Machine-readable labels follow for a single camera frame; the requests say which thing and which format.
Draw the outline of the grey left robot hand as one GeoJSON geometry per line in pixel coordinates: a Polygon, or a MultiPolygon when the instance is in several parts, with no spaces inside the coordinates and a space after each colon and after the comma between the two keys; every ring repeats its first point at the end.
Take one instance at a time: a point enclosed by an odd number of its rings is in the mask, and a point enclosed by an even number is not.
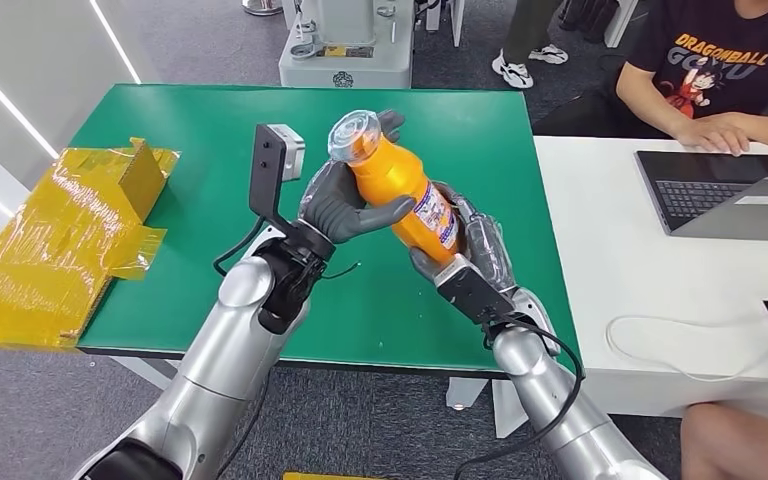
{"type": "Polygon", "coordinates": [[[308,183],[298,217],[331,243],[342,244],[396,224],[415,203],[413,197],[402,195],[381,206],[368,205],[347,163],[330,159],[308,183]]]}

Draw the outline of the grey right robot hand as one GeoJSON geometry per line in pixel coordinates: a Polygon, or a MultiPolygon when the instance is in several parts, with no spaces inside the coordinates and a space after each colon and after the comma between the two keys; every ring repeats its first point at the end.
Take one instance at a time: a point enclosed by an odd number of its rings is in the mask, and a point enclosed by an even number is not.
{"type": "Polygon", "coordinates": [[[460,222],[459,253],[497,292],[512,298],[518,285],[499,223],[445,182],[433,181],[432,184],[449,202],[460,222]]]}

